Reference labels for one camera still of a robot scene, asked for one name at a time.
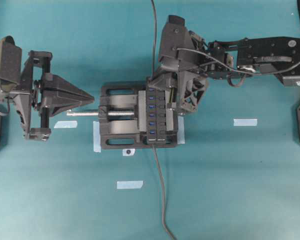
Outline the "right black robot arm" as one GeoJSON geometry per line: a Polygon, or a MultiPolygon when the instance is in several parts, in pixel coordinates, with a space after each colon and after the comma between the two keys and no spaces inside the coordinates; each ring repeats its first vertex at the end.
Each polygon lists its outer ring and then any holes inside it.
{"type": "Polygon", "coordinates": [[[172,37],[165,30],[159,50],[160,66],[147,81],[149,91],[167,93],[166,108],[180,115],[198,109],[209,79],[226,80],[234,88],[253,76],[275,76],[286,87],[300,87],[300,38],[205,40],[186,30],[172,37]]]}

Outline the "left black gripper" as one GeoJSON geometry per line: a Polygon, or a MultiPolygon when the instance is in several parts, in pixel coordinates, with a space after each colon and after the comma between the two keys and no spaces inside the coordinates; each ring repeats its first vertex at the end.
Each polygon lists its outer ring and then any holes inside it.
{"type": "Polygon", "coordinates": [[[50,73],[52,57],[51,52],[31,50],[21,72],[20,84],[14,89],[14,106],[26,140],[47,141],[51,134],[50,117],[95,101],[89,93],[59,75],[50,73]],[[42,69],[42,77],[39,80],[34,80],[35,67],[42,69]],[[72,96],[46,96],[40,103],[39,94],[43,89],[72,96]],[[31,128],[32,110],[38,111],[40,127],[31,128]]]}

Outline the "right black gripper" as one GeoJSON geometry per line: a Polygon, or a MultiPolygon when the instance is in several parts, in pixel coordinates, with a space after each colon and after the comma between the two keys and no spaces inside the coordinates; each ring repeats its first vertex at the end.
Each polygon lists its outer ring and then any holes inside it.
{"type": "Polygon", "coordinates": [[[178,71],[164,70],[164,74],[147,82],[149,88],[167,93],[167,112],[186,115],[198,110],[201,98],[209,86],[205,71],[210,60],[199,54],[206,49],[205,40],[187,29],[184,47],[177,48],[178,71]]]}

